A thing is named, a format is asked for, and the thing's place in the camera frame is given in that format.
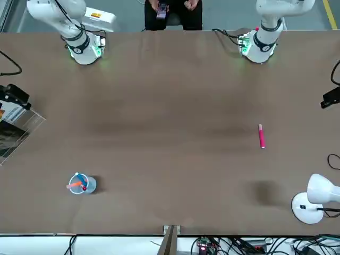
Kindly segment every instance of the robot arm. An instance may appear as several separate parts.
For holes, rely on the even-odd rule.
[[[262,16],[262,24],[274,28],[277,21],[285,16],[297,16],[309,12],[315,0],[258,0],[256,10]]]
[[[314,3],[315,0],[257,0],[256,10],[262,16],[261,27],[240,40],[245,45],[241,48],[242,54],[255,63],[267,61],[283,30],[282,17],[302,15],[310,11]]]
[[[102,56],[101,38],[86,31],[78,21],[86,13],[84,0],[27,0],[27,9],[33,18],[58,30],[79,64],[91,64]]]

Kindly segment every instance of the yellow floor line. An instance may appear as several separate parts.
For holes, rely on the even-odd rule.
[[[322,0],[322,1],[324,2],[325,10],[326,10],[326,13],[327,13],[328,20],[329,20],[331,28],[332,29],[338,29],[338,27],[336,26],[336,22],[335,22],[334,16],[332,14],[332,10],[331,10],[331,8],[329,6],[328,0]]]

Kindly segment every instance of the white desk lamp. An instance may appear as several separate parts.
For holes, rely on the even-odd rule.
[[[331,201],[340,202],[340,187],[334,186],[329,179],[322,175],[313,174],[309,179],[307,192],[299,193],[293,198],[292,210],[300,221],[306,224],[315,224],[322,220],[324,211],[340,212],[339,209],[322,206],[323,203]]]

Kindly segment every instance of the lamp head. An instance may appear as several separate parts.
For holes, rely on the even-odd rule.
[[[328,203],[330,201],[340,201],[339,187],[319,174],[313,174],[307,187],[308,200],[311,203]]]

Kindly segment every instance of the brown table surface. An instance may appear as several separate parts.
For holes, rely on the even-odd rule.
[[[0,49],[23,68],[1,84],[47,118],[0,171],[0,232],[338,233],[340,220],[309,226],[291,212],[312,173],[340,184],[326,162],[340,153],[340,105],[319,105],[338,31],[284,32],[263,65],[210,31],[109,34],[90,66],[57,33],[2,34]],[[77,171],[97,178],[96,194],[65,188]]]

